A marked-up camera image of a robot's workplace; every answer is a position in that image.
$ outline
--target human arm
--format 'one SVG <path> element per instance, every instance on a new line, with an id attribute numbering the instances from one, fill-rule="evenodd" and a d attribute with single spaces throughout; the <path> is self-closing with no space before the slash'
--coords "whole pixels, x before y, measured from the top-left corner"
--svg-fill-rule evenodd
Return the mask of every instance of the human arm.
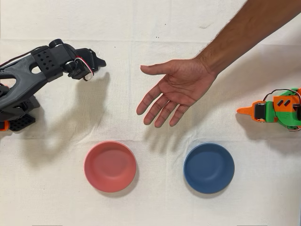
<path id="1" fill-rule="evenodd" d="M 248 0 L 233 19 L 200 54 L 190 60 L 172 60 L 163 64 L 141 66 L 150 75 L 166 74 L 143 98 L 137 114 L 149 125 L 161 127 L 170 113 L 174 126 L 183 114 L 210 88 L 217 75 L 258 42 L 272 34 L 301 12 L 301 0 Z"/>

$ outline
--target pink bowl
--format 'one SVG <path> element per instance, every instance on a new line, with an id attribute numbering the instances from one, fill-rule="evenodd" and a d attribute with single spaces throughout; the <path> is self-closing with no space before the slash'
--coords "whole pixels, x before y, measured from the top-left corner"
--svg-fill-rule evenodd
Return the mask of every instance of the pink bowl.
<path id="1" fill-rule="evenodd" d="M 94 146 L 84 163 L 87 180 L 103 192 L 118 192 L 126 188 L 135 177 L 136 167 L 136 159 L 131 150 L 115 141 Z"/>

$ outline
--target bowl rim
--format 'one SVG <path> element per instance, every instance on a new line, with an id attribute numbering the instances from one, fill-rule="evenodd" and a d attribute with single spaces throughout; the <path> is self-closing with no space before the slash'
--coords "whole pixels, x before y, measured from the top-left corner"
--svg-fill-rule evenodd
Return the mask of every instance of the bowl rim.
<path id="1" fill-rule="evenodd" d="M 229 183 L 228 183 L 224 188 L 222 188 L 221 190 L 219 190 L 219 191 L 217 191 L 217 192 L 213 192 L 213 193 L 204 193 L 204 192 L 201 192 L 201 191 L 196 190 L 196 189 L 195 189 L 194 187 L 192 187 L 191 184 L 188 182 L 188 180 L 187 180 L 187 178 L 186 178 L 186 173 L 185 173 L 185 172 L 186 172 L 186 170 L 185 170 L 186 162 L 187 162 L 187 159 L 188 159 L 188 157 L 190 156 L 190 154 L 192 154 L 192 152 L 195 151 L 195 150 L 196 150 L 197 148 L 199 148 L 200 146 L 204 146 L 204 145 L 216 145 L 216 146 L 219 146 L 219 147 L 223 148 L 223 149 L 230 155 L 230 157 L 231 157 L 231 159 L 232 159 L 232 162 L 233 162 L 233 174 L 232 174 L 231 180 L 229 181 Z M 235 174 L 235 162 L 234 162 L 234 160 L 233 160 L 233 157 L 232 157 L 231 153 L 230 153 L 226 148 L 224 148 L 223 146 L 221 146 L 221 145 L 219 145 L 219 144 L 215 144 L 215 143 L 203 143 L 203 144 L 200 144 L 200 145 L 194 147 L 194 148 L 188 153 L 188 155 L 186 156 L 185 161 L 184 161 L 184 165 L 183 165 L 183 174 L 184 174 L 184 177 L 185 177 L 185 180 L 186 180 L 187 184 L 188 184 L 193 190 L 195 190 L 196 192 L 199 192 L 199 193 L 201 193 L 201 194 L 215 194 L 215 193 L 218 193 L 218 192 L 224 190 L 224 189 L 231 183 L 231 181 L 232 181 L 232 179 L 233 179 L 233 177 L 234 177 L 234 174 Z"/>
<path id="2" fill-rule="evenodd" d="M 85 168 L 85 165 L 86 165 L 87 157 L 89 156 L 89 154 L 90 154 L 97 146 L 103 145 L 103 144 L 106 144 L 106 143 L 115 143 L 115 144 L 124 146 L 124 147 L 130 152 L 130 154 L 134 157 L 134 160 L 135 160 L 135 174 L 134 174 L 134 177 L 133 177 L 132 181 L 131 181 L 126 187 L 124 187 L 124 188 L 121 189 L 121 190 L 115 191 L 115 192 L 120 192 L 120 191 L 126 189 L 128 186 L 130 186 L 130 184 L 133 182 L 133 180 L 134 180 L 134 178 L 136 177 L 136 174 L 137 174 L 137 160 L 136 160 L 136 157 L 135 157 L 134 153 L 131 151 L 131 149 L 129 149 L 126 145 L 124 145 L 124 144 L 121 143 L 121 142 L 114 141 L 114 140 L 107 140 L 107 141 L 102 141 L 102 142 L 100 142 L 100 143 L 94 145 L 94 146 L 88 151 L 88 153 L 87 153 L 86 156 L 85 156 L 85 160 L 84 160 L 84 164 L 83 164 L 83 165 L 84 165 L 83 168 L 84 168 L 85 177 L 86 177 L 86 180 L 89 182 L 89 184 L 90 184 L 93 188 L 95 188 L 96 190 L 101 191 L 101 192 L 105 192 L 105 193 L 115 193 L 115 192 L 106 192 L 106 191 L 102 191 L 102 190 L 96 188 L 93 184 L 91 184 L 91 182 L 89 181 L 89 179 L 88 179 L 88 177 L 87 177 L 87 175 L 86 175 L 86 168 Z"/>

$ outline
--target forearm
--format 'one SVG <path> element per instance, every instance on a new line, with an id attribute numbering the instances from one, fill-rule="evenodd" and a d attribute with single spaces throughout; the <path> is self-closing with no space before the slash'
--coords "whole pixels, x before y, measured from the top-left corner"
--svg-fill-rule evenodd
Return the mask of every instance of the forearm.
<path id="1" fill-rule="evenodd" d="M 248 0 L 197 58 L 218 74 L 299 13 L 301 0 Z"/>

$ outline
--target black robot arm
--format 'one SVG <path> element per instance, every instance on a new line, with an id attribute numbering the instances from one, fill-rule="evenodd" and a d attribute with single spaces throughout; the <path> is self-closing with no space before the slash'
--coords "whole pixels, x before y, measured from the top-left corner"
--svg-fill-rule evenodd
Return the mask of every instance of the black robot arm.
<path id="1" fill-rule="evenodd" d="M 0 84 L 0 131 L 4 121 L 10 121 L 13 131 L 25 128 L 15 128 L 14 121 L 19 121 L 33 108 L 39 107 L 33 95 L 48 82 L 61 77 L 63 72 L 73 79 L 87 81 L 88 74 L 94 75 L 105 66 L 106 62 L 97 58 L 91 49 L 74 49 L 60 39 L 52 41 L 49 46 L 36 48 L 30 55 L 13 63 L 8 61 L 0 65 L 0 80 L 16 80 L 10 89 Z M 35 67 L 39 67 L 41 72 L 32 73 Z"/>

